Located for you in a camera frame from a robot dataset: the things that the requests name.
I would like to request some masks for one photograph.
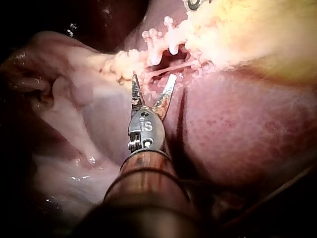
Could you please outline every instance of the scissor blade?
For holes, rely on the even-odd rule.
[[[136,112],[144,106],[144,98],[140,89],[140,84],[138,80],[138,76],[134,74],[132,76],[132,110],[131,117],[133,117]]]
[[[168,77],[168,81],[163,89],[161,96],[154,104],[155,112],[156,112],[156,114],[158,114],[158,116],[161,120],[165,119],[167,110],[169,108],[170,100],[171,100],[172,95],[173,95],[176,79],[177,79],[177,77],[174,74],[171,74]]]

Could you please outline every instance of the yellow fat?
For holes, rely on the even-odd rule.
[[[248,65],[285,83],[317,83],[317,0],[205,1],[188,20],[188,47],[219,69]]]

